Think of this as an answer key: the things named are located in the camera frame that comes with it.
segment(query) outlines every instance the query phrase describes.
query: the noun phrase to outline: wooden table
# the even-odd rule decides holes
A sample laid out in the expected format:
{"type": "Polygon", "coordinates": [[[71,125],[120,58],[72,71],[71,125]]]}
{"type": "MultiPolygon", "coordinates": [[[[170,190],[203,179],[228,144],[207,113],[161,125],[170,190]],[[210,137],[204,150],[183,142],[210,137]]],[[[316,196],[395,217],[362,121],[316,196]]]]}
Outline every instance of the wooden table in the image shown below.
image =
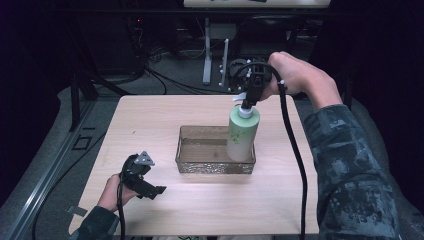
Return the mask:
{"type": "MultiPolygon", "coordinates": [[[[154,200],[132,199],[124,207],[127,235],[253,235],[300,232],[302,182],[281,117],[279,97],[259,102],[256,164],[247,174],[180,174],[175,162],[182,125],[228,126],[233,96],[122,97],[88,179],[79,206],[91,210],[106,180],[129,155],[146,150],[156,163],[145,175],[167,186],[154,200]]],[[[316,172],[293,100],[293,131],[308,180],[306,233],[317,233],[316,172]]],[[[74,216],[72,233],[83,218],[74,216]]]]}

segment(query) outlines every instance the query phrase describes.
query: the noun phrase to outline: black cable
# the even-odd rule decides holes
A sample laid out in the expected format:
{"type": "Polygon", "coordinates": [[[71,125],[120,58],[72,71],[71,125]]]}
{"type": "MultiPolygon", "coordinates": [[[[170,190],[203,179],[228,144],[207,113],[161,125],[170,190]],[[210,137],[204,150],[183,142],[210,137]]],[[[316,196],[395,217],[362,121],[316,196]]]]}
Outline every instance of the black cable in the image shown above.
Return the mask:
{"type": "Polygon", "coordinates": [[[284,125],[286,126],[287,134],[290,139],[290,143],[293,148],[294,155],[296,156],[297,165],[299,166],[300,176],[302,178],[303,184],[303,193],[302,193],[302,212],[301,212],[301,222],[300,222],[300,239],[305,239],[305,217],[306,217],[306,200],[308,195],[308,179],[306,177],[305,167],[303,165],[302,157],[300,156],[299,148],[294,137],[293,129],[291,127],[289,114],[287,111],[287,102],[286,102],[286,91],[284,87],[284,82],[280,80],[278,82],[278,89],[280,92],[280,103],[281,103],[281,113],[283,115],[284,125]]]}
{"type": "Polygon", "coordinates": [[[162,95],[166,95],[168,93],[168,89],[166,88],[165,83],[155,74],[153,74],[153,73],[151,73],[151,74],[152,74],[153,77],[155,77],[162,84],[162,86],[164,88],[162,95]]]}
{"type": "Polygon", "coordinates": [[[146,66],[146,67],[145,67],[145,69],[146,69],[146,71],[148,71],[149,73],[154,73],[154,74],[156,74],[157,76],[160,76],[161,78],[163,78],[163,79],[165,79],[165,80],[167,80],[167,81],[170,81],[170,82],[174,83],[174,85],[175,85],[175,84],[177,84],[177,85],[180,85],[180,86],[184,86],[184,87],[186,87],[186,88],[189,88],[191,91],[196,91],[196,90],[197,90],[198,94],[207,94],[207,93],[203,93],[203,92],[199,92],[199,91],[206,91],[206,92],[213,92],[213,93],[221,93],[221,94],[231,94],[231,93],[229,93],[229,92],[216,91],[216,90],[210,90],[210,89],[204,89],[204,88],[197,88],[197,87],[193,87],[193,86],[190,86],[190,85],[186,85],[186,84],[184,84],[184,83],[180,83],[180,82],[177,82],[176,80],[173,80],[173,79],[171,79],[171,78],[169,78],[169,77],[166,77],[166,76],[164,76],[164,75],[162,75],[162,74],[160,74],[160,73],[156,72],[155,70],[151,69],[151,68],[150,68],[150,67],[148,67],[148,66],[146,66]]]}
{"type": "Polygon", "coordinates": [[[46,203],[46,201],[47,201],[47,198],[50,196],[50,194],[53,192],[53,190],[57,187],[57,185],[60,183],[60,181],[62,181],[62,179],[69,173],[69,171],[71,171],[71,169],[77,164],[77,163],[79,163],[80,161],[81,161],[81,159],[83,159],[84,157],[85,157],[85,155],[87,155],[87,153],[89,153],[90,151],[91,151],[91,149],[93,149],[93,147],[94,146],[96,146],[96,144],[104,137],[106,135],[106,132],[104,132],[102,135],[100,135],[100,137],[93,143],[93,145],[91,146],[91,147],[89,147],[85,152],[84,152],[84,154],[80,157],[80,158],[78,158],[63,174],[62,174],[62,176],[60,176],[60,178],[55,182],[55,184],[50,188],[50,190],[47,192],[47,194],[46,194],[46,197],[44,198],[44,200],[42,201],[42,203],[41,203],[41,205],[40,205],[40,207],[38,208],[38,210],[37,210],[37,213],[35,214],[35,217],[34,217],[34,221],[33,221],[33,223],[32,223],[32,232],[31,232],[31,234],[32,234],[32,239],[33,240],[35,240],[36,239],[36,237],[35,237],[35,233],[36,233],[36,226],[37,226],[37,221],[38,221],[38,218],[39,218],[39,216],[40,216],[40,213],[41,213],[41,209],[43,208],[43,206],[44,206],[44,204],[46,203]]]}
{"type": "Polygon", "coordinates": [[[124,166],[122,167],[121,174],[119,176],[119,185],[117,189],[117,203],[116,206],[118,207],[118,213],[119,213],[119,222],[121,224],[121,240],[125,240],[125,216],[124,216],[124,207],[122,204],[122,189],[124,187],[124,166]]]}
{"type": "Polygon", "coordinates": [[[297,146],[296,139],[293,133],[293,129],[291,127],[289,113],[287,110],[287,102],[286,102],[286,89],[284,86],[284,81],[282,80],[280,74],[278,71],[271,65],[265,62],[251,62],[243,65],[240,67],[235,73],[234,78],[237,77],[244,69],[254,66],[254,65],[260,65],[264,66],[271,70],[272,74],[274,74],[275,78],[277,79],[278,83],[278,89],[280,92],[280,104],[281,104],[281,113],[283,115],[284,125],[287,130],[287,135],[289,136],[290,143],[293,148],[294,155],[296,157],[297,165],[299,166],[300,176],[302,178],[302,185],[303,185],[303,193],[302,193],[302,210],[301,210],[301,220],[300,220],[300,239],[305,239],[305,218],[306,218],[306,200],[308,195],[308,179],[306,177],[306,171],[305,167],[303,165],[302,157],[299,152],[299,147],[297,146]]]}

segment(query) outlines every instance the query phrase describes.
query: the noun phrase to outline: hand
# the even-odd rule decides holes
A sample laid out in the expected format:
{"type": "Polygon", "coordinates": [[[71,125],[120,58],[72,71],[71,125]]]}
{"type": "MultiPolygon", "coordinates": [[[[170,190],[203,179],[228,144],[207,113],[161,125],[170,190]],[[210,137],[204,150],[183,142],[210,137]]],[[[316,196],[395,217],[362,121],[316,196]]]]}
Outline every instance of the hand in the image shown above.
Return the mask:
{"type": "MultiPolygon", "coordinates": [[[[316,109],[342,103],[334,80],[321,69],[293,57],[286,52],[270,55],[268,63],[273,66],[284,80],[286,94],[306,93],[316,109]]],[[[275,76],[264,89],[261,100],[278,94],[275,76]]]]}
{"type": "MultiPolygon", "coordinates": [[[[118,202],[117,189],[119,182],[119,174],[114,174],[107,180],[105,189],[100,196],[97,206],[103,207],[111,212],[118,210],[116,204],[118,202]]],[[[128,189],[124,185],[122,189],[122,205],[125,205],[131,198],[135,196],[138,196],[138,193],[128,189]]]]}

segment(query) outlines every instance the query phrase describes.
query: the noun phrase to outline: pump bottle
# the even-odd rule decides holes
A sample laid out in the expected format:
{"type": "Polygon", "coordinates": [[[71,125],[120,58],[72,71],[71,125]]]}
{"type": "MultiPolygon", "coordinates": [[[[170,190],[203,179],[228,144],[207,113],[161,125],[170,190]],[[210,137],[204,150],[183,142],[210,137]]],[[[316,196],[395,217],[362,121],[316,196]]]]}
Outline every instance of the pump bottle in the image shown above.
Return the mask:
{"type": "MultiPolygon", "coordinates": [[[[233,101],[243,97],[245,95],[241,94],[233,101]]],[[[251,157],[259,119],[259,111],[254,107],[244,109],[242,105],[236,105],[232,108],[227,139],[227,155],[232,160],[242,162],[251,157]]]]}

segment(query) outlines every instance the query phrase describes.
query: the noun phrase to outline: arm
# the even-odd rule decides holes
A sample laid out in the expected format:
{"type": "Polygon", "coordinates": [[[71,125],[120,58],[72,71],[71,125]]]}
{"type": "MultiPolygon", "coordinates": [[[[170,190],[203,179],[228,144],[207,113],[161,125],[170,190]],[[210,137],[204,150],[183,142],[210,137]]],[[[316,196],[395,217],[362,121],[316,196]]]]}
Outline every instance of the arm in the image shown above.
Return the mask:
{"type": "MultiPolygon", "coordinates": [[[[112,175],[108,179],[97,206],[91,210],[81,226],[72,233],[69,239],[112,239],[119,223],[118,216],[114,214],[118,209],[116,204],[119,182],[118,174],[112,175]]],[[[137,195],[136,192],[124,186],[122,204],[125,205],[131,198],[137,195]]]]}
{"type": "MultiPolygon", "coordinates": [[[[397,239],[391,187],[363,129],[342,105],[334,80],[287,53],[273,53],[269,64],[279,71],[288,94],[305,92],[315,109],[304,127],[318,174],[320,239],[397,239]]],[[[277,93],[273,79],[263,99],[277,93]]]]}

